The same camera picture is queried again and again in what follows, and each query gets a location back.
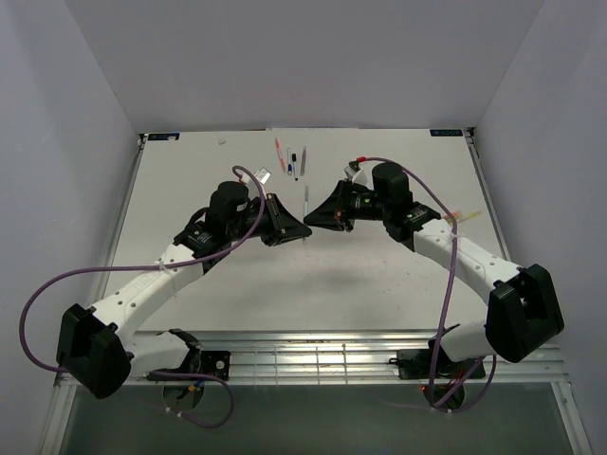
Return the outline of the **green gel pen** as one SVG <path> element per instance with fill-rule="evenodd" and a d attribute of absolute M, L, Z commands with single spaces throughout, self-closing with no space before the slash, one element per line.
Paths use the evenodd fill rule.
<path fill-rule="evenodd" d="M 308 183 L 304 184 L 303 193 L 303 218 L 308 214 L 308 203 L 309 203 L 309 186 Z M 303 238 L 303 245 L 306 245 L 307 238 Z"/>

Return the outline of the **yellow gel pen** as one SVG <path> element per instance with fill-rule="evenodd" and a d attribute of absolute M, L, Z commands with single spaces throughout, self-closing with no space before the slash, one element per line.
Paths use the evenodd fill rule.
<path fill-rule="evenodd" d="M 483 214 L 483 212 L 481 210 L 477 210 L 468 214 L 463 214 L 463 213 L 459 213 L 457 220 L 459 222 L 466 222 L 468 220 L 471 220 L 473 218 L 479 217 Z"/>

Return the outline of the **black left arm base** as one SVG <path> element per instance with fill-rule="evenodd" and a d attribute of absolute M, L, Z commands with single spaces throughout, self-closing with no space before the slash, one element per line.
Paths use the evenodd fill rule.
<path fill-rule="evenodd" d="M 174 368 L 154 370 L 147 374 L 150 381 L 198 380 L 201 374 L 227 381 L 230 376 L 230 351 L 191 351 Z"/>

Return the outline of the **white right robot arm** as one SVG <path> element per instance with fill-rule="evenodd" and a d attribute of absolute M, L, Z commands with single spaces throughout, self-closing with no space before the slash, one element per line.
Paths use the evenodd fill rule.
<path fill-rule="evenodd" d="M 378 160 L 367 188 L 358 182 L 360 164 L 349 163 L 345 179 L 304 222 L 350 231 L 357 220 L 379 221 L 394 241 L 443 266 L 449 284 L 460 280 L 487 307 L 482 321 L 439 325 L 427 350 L 402 361 L 409 376 L 450 376 L 488 355 L 518 363 L 563 331 L 557 293 L 544 267 L 522 267 L 460 237 L 454 218 L 414 200 L 411 174 L 401 165 Z"/>

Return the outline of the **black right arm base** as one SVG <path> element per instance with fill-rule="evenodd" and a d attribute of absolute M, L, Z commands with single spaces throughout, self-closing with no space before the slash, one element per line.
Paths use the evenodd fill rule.
<path fill-rule="evenodd" d="M 395 357 L 388 360 L 397 367 L 400 379 L 428 379 L 432 361 L 431 349 L 398 350 Z M 460 362 L 450 361 L 442 351 L 439 352 L 435 369 L 439 379 L 459 379 L 474 366 L 475 359 L 469 358 Z"/>

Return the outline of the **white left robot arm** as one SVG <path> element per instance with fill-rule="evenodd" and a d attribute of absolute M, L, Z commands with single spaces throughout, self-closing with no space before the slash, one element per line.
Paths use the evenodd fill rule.
<path fill-rule="evenodd" d="M 275 194 L 251 195 L 242 183 L 221 183 L 209 205 L 192 215 L 151 270 L 87 308 L 74 304 L 64 312 L 59 365 L 99 399 L 117 391 L 131 373 L 162 370 L 184 379 L 195 376 L 201 356 L 194 337 L 169 330 L 161 334 L 159 349 L 147 351 L 133 342 L 134 333 L 239 241 L 258 237 L 265 246 L 279 246 L 311 233 Z"/>

